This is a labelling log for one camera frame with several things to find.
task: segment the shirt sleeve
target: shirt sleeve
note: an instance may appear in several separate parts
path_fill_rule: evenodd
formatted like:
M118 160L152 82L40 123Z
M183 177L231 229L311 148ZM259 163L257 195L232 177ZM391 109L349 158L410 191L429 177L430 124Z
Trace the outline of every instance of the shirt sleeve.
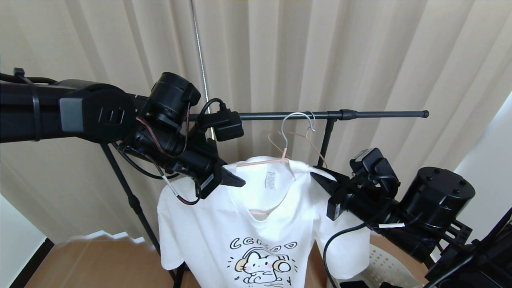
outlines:
M160 232L160 259L162 267L166 270L177 268L183 263L183 255L176 241L173 222L171 220L170 205L175 196L169 187L165 187L158 200L158 230Z
M329 194L312 180L312 197L316 210L314 237L323 257L324 247L335 233L362 223L350 212L343 212L335 221L327 217ZM327 267L337 279L350 279L362 272L369 264L370 230L363 228L336 237L327 249Z

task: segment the clothes hanger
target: clothes hanger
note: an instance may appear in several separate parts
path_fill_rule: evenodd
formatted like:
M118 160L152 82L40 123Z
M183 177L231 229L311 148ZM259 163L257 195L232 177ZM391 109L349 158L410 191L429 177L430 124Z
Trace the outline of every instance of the clothes hanger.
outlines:
M309 128L312 131L315 131L313 129L313 123L311 122L311 118L309 118L308 115L306 115L303 112L290 113L281 122L281 135L282 135L283 139L285 140L285 148L282 150L283 154L281 155L281 158L273 159L273 160L266 160L266 161L251 162L251 163L240 163L240 164L237 164L237 167L253 166L253 165L267 164L267 163L274 163L274 162L289 162L288 159L286 158L286 151L288 149L288 138L286 138L286 135L283 130L284 130L284 124L285 124L286 119L288 119L290 116L293 116L293 115L302 115L302 116L306 117L309 120Z
M309 112L311 113L311 115L313 116L313 126L315 125L315 114L313 114L311 111L305 111L305 112ZM325 160L325 158L322 156L322 154L320 153L320 151L318 150L318 148L316 148L316 146L311 142L311 140L308 138L308 132L309 130L313 131L313 132L316 132L316 130L313 128L313 127L308 127L308 129L306 129L306 134L305 135L302 135L302 134L299 134L299 133L295 133L295 132L291 132L291 131L285 131L285 133L288 133L288 134L293 134L293 135L297 135L297 136L300 136L300 137L303 137L305 138L308 142L309 142L309 145L311 145L311 147L313 147L313 149L315 150L315 152L320 156L320 158L324 161L324 164L325 164L325 168L329 168L329 166L327 165L327 162ZM272 145L274 145L279 151L283 151L281 150L281 148L279 148L275 143L274 141L272 141L272 139L270 139L270 135L272 133L275 133L275 132L278 132L280 133L279 130L273 130L273 131L270 131L268 132L268 140L270 141L270 143L272 143Z

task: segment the black baseboard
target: black baseboard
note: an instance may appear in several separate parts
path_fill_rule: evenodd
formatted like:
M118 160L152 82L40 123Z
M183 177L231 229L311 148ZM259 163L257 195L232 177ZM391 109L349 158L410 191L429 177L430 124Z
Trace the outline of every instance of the black baseboard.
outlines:
M23 288L29 282L32 275L34 275L35 271L41 265L42 261L46 258L46 255L50 252L53 247L53 242L50 239L46 238L46 240L41 244L39 249L34 253L32 258L28 261L27 265L23 268L23 270L18 274L18 277L12 282L10 288Z

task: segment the white t-shirt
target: white t-shirt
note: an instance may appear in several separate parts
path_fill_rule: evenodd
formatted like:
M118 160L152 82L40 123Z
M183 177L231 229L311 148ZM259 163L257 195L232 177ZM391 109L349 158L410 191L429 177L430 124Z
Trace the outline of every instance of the white t-shirt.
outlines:
M309 173L330 175L303 162L224 167L245 186L218 186L194 206L166 187L158 202L162 266L171 270L185 261L203 288L304 287L314 241L323 251L334 233L361 223L348 212L336 221L326 216L329 195ZM191 179L172 184L185 199L195 198ZM327 254L331 274L348 279L364 270L369 243L366 228L336 238Z

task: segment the laundry basket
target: laundry basket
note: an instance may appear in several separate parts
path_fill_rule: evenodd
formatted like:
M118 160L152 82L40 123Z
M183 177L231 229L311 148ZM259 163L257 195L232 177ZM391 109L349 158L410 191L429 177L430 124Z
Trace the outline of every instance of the laundry basket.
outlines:
M403 288L417 288L423 285L416 280L412 274L384 250L377 246L370 245L370 265L351 279L338 280L335 279L336 288L338 283L349 281L364 281L369 288L379 288L382 282L396 285ZM327 288L332 288L329 279L327 280Z

